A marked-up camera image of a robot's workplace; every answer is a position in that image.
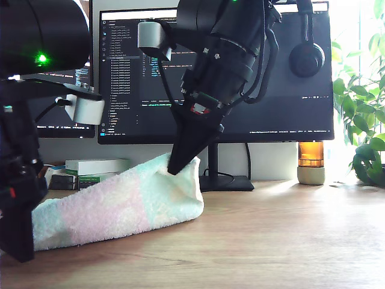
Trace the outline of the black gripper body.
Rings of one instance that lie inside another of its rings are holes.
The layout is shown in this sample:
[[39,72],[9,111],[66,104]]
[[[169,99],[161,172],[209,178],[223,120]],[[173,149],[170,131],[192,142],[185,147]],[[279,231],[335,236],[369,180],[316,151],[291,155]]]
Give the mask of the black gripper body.
[[235,98],[253,75],[258,49],[218,35],[182,37],[180,45],[197,53],[182,77],[181,128],[222,128]]

